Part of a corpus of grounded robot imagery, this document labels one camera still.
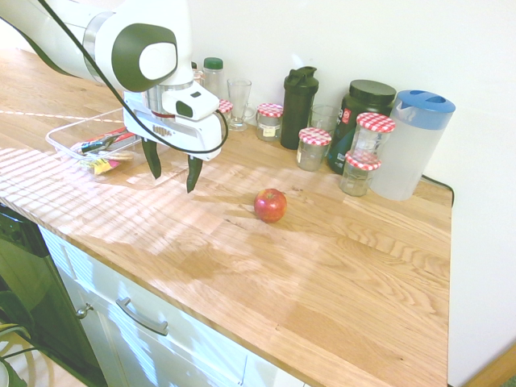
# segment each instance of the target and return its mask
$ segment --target sticker on jar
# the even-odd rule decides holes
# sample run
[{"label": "sticker on jar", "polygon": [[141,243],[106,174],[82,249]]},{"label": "sticker on jar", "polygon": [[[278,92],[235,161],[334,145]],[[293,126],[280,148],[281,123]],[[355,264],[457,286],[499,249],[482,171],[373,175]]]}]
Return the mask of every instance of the sticker on jar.
[{"label": "sticker on jar", "polygon": [[349,118],[351,116],[352,116],[352,111],[349,110],[348,108],[345,108],[344,112],[342,114],[342,122],[348,124],[349,123]]},{"label": "sticker on jar", "polygon": [[281,125],[276,125],[271,127],[269,125],[260,125],[260,129],[264,131],[264,137],[274,137],[276,132],[280,129]]}]

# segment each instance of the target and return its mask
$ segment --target empty glass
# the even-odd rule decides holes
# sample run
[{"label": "empty glass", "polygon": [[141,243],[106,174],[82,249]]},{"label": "empty glass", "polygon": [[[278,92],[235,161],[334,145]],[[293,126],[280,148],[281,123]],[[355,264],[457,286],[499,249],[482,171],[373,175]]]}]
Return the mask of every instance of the empty glass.
[{"label": "empty glass", "polygon": [[244,120],[254,115],[254,111],[250,115],[246,114],[251,84],[251,81],[245,78],[230,78],[227,80],[229,101],[233,104],[229,120],[229,129],[231,131],[245,131],[248,125]]},{"label": "empty glass", "polygon": [[310,126],[323,129],[333,137],[339,123],[339,112],[340,110],[333,106],[313,105],[310,112]]}]

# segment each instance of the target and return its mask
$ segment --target apple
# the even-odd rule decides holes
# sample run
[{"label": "apple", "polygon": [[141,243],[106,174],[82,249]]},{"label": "apple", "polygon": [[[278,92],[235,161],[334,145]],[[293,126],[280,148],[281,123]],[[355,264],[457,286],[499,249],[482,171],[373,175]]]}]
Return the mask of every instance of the apple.
[{"label": "apple", "polygon": [[262,189],[255,197],[255,212],[266,223],[275,223],[287,211],[287,198],[274,188]]}]

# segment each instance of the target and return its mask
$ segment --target cabinet knob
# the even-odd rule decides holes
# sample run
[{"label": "cabinet knob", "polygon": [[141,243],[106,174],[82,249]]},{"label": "cabinet knob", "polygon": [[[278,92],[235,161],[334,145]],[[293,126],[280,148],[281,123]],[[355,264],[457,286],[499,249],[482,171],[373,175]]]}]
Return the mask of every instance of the cabinet knob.
[{"label": "cabinet knob", "polygon": [[86,306],[84,308],[82,308],[82,309],[77,310],[75,315],[77,316],[77,318],[82,320],[88,314],[88,310],[93,310],[93,309],[94,308],[87,302]]}]

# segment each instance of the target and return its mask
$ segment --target blue pitcher lid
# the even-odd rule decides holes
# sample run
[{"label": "blue pitcher lid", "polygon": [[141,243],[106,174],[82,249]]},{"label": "blue pitcher lid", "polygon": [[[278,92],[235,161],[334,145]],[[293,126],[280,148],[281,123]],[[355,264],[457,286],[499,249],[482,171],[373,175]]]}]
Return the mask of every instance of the blue pitcher lid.
[{"label": "blue pitcher lid", "polygon": [[438,94],[405,90],[397,94],[391,118],[422,129],[444,129],[455,111],[455,105]]},{"label": "blue pitcher lid", "polygon": [[402,109],[413,106],[437,113],[452,113],[455,111],[455,105],[452,101],[428,91],[405,90],[400,91],[397,97],[403,101]]}]

